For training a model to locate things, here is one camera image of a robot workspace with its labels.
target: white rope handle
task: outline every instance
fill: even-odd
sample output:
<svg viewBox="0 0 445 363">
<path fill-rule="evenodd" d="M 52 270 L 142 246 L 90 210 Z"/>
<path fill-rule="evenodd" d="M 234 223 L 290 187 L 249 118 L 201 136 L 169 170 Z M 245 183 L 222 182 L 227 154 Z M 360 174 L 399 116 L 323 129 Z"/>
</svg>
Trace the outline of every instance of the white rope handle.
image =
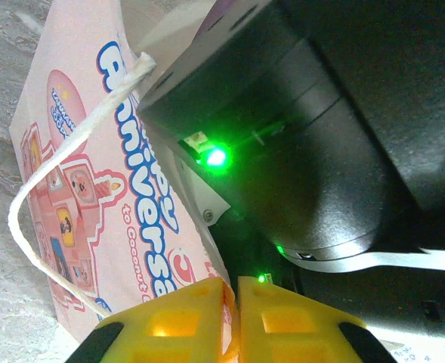
<svg viewBox="0 0 445 363">
<path fill-rule="evenodd" d="M 20 187 L 19 193 L 11 203 L 9 208 L 8 225 L 11 230 L 12 237 L 17 245 L 21 248 L 29 261 L 43 271 L 48 277 L 57 282 L 60 286 L 71 292 L 81 302 L 83 302 L 91 310 L 106 318 L 111 315 L 106 309 L 103 309 L 88 297 L 83 290 L 76 285 L 70 283 L 66 278 L 60 275 L 57 271 L 52 269 L 50 265 L 44 262 L 41 257 L 36 255 L 29 245 L 29 242 L 24 237 L 23 232 L 19 226 L 19 209 L 26 199 L 29 192 L 43 179 L 49 172 L 58 166 L 64 159 L 66 159 L 73 151 L 75 151 L 83 142 L 88 139 L 88 136 L 113 112 L 118 106 L 133 92 L 136 85 L 155 67 L 155 61 L 146 53 L 142 53 L 140 58 L 135 63 L 133 69 L 128 72 L 122 80 L 118 88 L 111 91 L 99 105 L 81 122 L 71 133 L 67 140 L 56 150 L 51 159 L 46 160 L 39 169 L 31 175 L 26 184 Z"/>
</svg>

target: black device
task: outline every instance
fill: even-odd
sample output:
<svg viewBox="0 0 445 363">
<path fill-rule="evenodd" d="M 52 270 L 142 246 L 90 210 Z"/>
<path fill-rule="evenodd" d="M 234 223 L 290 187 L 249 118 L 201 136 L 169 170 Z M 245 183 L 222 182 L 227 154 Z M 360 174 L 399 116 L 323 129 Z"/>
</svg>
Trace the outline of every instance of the black device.
<svg viewBox="0 0 445 363">
<path fill-rule="evenodd" d="M 445 337 L 445 2 L 219 0 L 138 113 L 232 206 L 231 277 Z"/>
</svg>

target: blue lettering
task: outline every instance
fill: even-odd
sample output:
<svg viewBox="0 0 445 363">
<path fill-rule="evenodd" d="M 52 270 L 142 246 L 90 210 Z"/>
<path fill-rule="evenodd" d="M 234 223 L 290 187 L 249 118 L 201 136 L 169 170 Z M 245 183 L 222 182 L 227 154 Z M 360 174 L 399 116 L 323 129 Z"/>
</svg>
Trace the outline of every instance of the blue lettering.
<svg viewBox="0 0 445 363">
<path fill-rule="evenodd" d="M 103 87 L 106 92 L 111 92 L 121 83 L 126 69 L 117 42 L 109 42 L 102 47 L 97 56 L 97 68 L 104 75 Z M 140 224 L 140 237 L 150 245 L 150 251 L 145 253 L 145 264 L 152 278 L 153 293 L 161 296 L 177 290 L 170 264 L 164 255 L 165 233 L 161 221 L 165 221 L 175 233 L 178 233 L 178 222 L 170 185 L 155 160 L 145 130 L 134 114 L 136 104 L 133 95 L 126 98 L 116 110 L 115 120 L 122 138 L 125 164 L 131 170 L 131 190 L 137 198 L 134 211 Z M 62 104 L 62 108 L 58 103 L 56 105 L 63 119 L 64 108 Z M 150 180 L 156 181 L 162 195 L 158 200 Z"/>
<path fill-rule="evenodd" d="M 59 130 L 60 134 L 64 138 L 67 138 L 68 134 L 64 129 L 63 125 L 66 125 L 71 132 L 76 128 L 76 125 L 68 116 L 66 109 L 64 108 L 61 100 L 57 96 L 56 90 L 54 88 L 51 91 L 51 96 L 54 100 L 54 103 L 56 104 L 56 107 L 55 106 L 51 107 L 51 115 L 53 116 L 53 121 L 56 123 L 56 127 Z"/>
</svg>

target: small green indicator light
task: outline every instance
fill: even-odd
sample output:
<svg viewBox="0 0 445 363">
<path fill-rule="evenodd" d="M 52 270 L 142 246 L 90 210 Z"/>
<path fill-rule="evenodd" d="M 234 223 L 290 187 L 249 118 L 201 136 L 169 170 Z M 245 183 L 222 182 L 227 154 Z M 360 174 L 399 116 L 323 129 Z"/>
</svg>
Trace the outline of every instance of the small green indicator light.
<svg viewBox="0 0 445 363">
<path fill-rule="evenodd" d="M 226 159 L 226 153 L 222 149 L 215 148 L 210 152 L 209 157 L 207 158 L 207 165 L 223 166 Z"/>
</svg>

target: cartoon illustration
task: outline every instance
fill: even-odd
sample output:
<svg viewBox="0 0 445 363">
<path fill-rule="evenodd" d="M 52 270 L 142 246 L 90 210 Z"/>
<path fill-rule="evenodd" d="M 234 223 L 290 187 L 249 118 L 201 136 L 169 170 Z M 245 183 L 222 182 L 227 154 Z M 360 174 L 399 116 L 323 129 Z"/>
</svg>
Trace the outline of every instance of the cartoon illustration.
<svg viewBox="0 0 445 363">
<path fill-rule="evenodd" d="M 24 135 L 24 175 L 29 178 L 54 154 L 51 142 L 39 143 L 37 125 Z M 94 248 L 103 230 L 104 208 L 113 206 L 127 190 L 125 177 L 111 170 L 95 172 L 84 154 L 71 155 L 29 194 L 36 235 L 43 259 L 89 296 L 98 297 Z M 65 308 L 83 304 L 50 280 L 54 298 Z"/>
<path fill-rule="evenodd" d="M 92 203 L 94 199 L 93 185 L 91 179 L 82 170 L 71 174 L 71 185 L 76 195 L 86 203 Z"/>
</svg>

